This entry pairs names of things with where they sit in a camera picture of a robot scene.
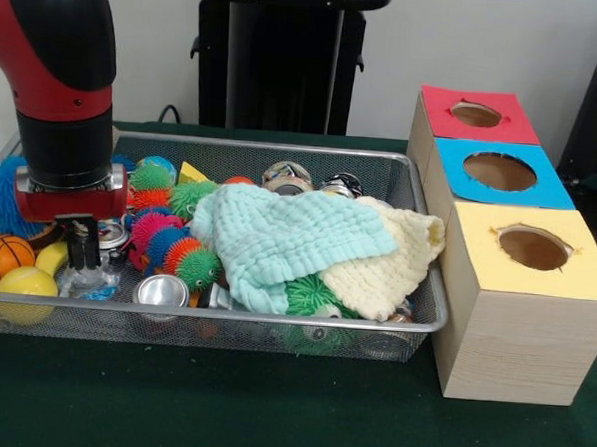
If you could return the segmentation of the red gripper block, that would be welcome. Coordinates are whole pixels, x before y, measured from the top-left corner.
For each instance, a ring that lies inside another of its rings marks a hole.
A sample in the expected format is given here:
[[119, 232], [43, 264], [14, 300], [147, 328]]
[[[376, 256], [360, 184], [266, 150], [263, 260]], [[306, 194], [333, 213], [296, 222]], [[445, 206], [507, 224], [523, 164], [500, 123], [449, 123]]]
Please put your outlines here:
[[113, 164], [104, 182], [94, 188], [41, 187], [30, 178], [26, 166], [17, 168], [14, 195], [22, 218], [31, 222], [52, 222], [57, 217], [88, 215], [84, 225], [66, 225], [70, 267], [96, 269], [101, 265], [99, 229], [96, 220], [120, 217], [128, 200], [128, 177], [122, 164]]

